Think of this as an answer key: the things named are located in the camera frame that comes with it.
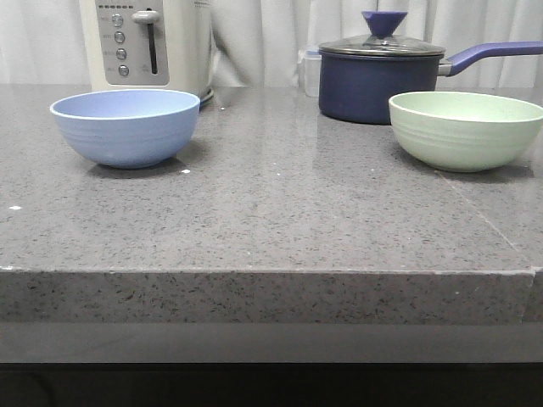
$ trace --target light green bowl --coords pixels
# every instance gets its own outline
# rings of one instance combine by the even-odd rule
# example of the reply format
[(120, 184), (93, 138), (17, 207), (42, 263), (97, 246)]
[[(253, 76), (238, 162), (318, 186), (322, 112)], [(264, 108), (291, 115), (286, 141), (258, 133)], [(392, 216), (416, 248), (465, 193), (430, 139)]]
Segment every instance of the light green bowl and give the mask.
[(467, 92), (408, 92), (389, 100), (398, 143), (440, 170), (474, 172), (513, 161), (537, 137), (543, 108)]

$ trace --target bowl rim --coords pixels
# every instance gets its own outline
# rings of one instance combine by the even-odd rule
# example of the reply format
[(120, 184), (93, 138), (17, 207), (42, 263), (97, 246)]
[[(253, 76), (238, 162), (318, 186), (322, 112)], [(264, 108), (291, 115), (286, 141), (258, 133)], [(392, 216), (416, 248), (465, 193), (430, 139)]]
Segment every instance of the bowl rim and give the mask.
[[(454, 116), (448, 116), (444, 114), (430, 114), (426, 112), (422, 112), (420, 110), (415, 109), (408, 109), (404, 108), (403, 106), (400, 106), (396, 102), (396, 98), (400, 98), (405, 95), (412, 95), (412, 94), (460, 94), (460, 95), (466, 95), (467, 97), (476, 97), (476, 98), (488, 98), (488, 99), (502, 99), (507, 101), (512, 101), (514, 103), (524, 104), (528, 105), (534, 108), (537, 108), (540, 111), (539, 116), (535, 116), (531, 119), (522, 119), (522, 120), (485, 120), (485, 119), (471, 119), (471, 118), (460, 118), (460, 117), (454, 117)], [(526, 102), (525, 100), (516, 99), (516, 98), (507, 98), (504, 96), (498, 96), (498, 95), (490, 95), (488, 93), (475, 93), (475, 92), (458, 92), (458, 91), (417, 91), (417, 92), (403, 92), (398, 93), (397, 95), (394, 95), (393, 97), (389, 98), (389, 106), (393, 106), (398, 110), (402, 110), (404, 112), (417, 114), (420, 116), (428, 117), (428, 118), (435, 118), (435, 119), (443, 119), (443, 120), (450, 120), (450, 121), (460, 121), (460, 122), (468, 122), (468, 123), (529, 123), (533, 121), (543, 120), (543, 107), (541, 107), (539, 104)]]
[[(187, 107), (176, 110), (176, 111), (170, 111), (170, 112), (164, 112), (161, 114), (139, 114), (139, 115), (133, 115), (133, 116), (115, 116), (115, 117), (95, 117), (95, 116), (81, 116), (78, 114), (66, 114), (59, 112), (56, 108), (58, 104), (62, 102), (69, 101), (71, 99), (77, 99), (77, 98), (84, 98), (88, 97), (89, 95), (96, 95), (100, 93), (117, 93), (117, 92), (153, 92), (153, 93), (177, 93), (177, 94), (183, 94), (191, 97), (193, 99), (193, 102), (190, 103)], [(85, 92), (85, 93), (79, 93), (76, 95), (68, 96), (67, 98), (59, 99), (49, 106), (49, 111), (54, 114), (55, 116), (59, 117), (65, 117), (68, 119), (78, 119), (78, 120), (90, 120), (90, 121), (106, 121), (106, 120), (137, 120), (137, 119), (149, 119), (151, 117), (162, 117), (167, 116), (169, 114), (175, 114), (179, 113), (181, 111), (190, 110), (193, 109), (196, 106), (200, 105), (200, 98), (196, 96), (193, 93), (190, 92), (184, 92), (184, 91), (176, 91), (174, 89), (158, 89), (158, 88), (149, 88), (149, 89), (110, 89), (107, 91), (96, 91), (96, 92)]]

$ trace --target white curtain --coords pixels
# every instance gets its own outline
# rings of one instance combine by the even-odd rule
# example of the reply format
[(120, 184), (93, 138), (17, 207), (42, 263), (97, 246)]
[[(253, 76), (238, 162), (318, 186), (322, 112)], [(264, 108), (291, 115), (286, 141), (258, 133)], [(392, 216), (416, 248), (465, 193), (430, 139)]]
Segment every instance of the white curtain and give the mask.
[[(0, 6), (0, 83), (88, 83), (76, 0)], [(375, 9), (407, 11), (397, 33), (446, 47), (447, 55), (481, 42), (543, 39), (542, 0), (213, 0), (214, 84), (297, 86), (300, 49), (367, 33), (361, 11)], [(479, 61), (438, 86), (542, 81), (543, 57), (523, 56)]]

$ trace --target glass lid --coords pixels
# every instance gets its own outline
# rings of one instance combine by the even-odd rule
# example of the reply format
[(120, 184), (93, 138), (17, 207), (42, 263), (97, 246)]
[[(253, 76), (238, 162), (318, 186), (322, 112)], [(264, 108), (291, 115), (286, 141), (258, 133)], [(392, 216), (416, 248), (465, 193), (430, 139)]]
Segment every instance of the glass lid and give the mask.
[(415, 57), (444, 55), (445, 49), (408, 36), (394, 36), (407, 13), (394, 11), (366, 11), (362, 13), (371, 35), (353, 36), (335, 42), (325, 42), (319, 49), (328, 53), (349, 55)]

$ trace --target saucepan handle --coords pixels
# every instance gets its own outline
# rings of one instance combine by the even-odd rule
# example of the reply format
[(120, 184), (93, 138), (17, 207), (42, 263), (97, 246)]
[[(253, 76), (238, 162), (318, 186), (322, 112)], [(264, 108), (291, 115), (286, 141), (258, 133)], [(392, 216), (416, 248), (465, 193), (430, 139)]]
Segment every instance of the saucepan handle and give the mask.
[(439, 75), (453, 76), (469, 65), (488, 57), (537, 55), (543, 53), (543, 41), (488, 42), (468, 48), (439, 64)]

